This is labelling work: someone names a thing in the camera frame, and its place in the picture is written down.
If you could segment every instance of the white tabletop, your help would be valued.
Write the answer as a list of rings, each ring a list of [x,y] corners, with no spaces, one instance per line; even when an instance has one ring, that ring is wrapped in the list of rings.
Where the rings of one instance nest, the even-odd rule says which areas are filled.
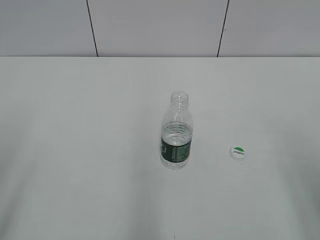
[[[0,239],[319,239],[319,87],[320,58],[0,58]],[[159,152],[175,90],[178,171]]]

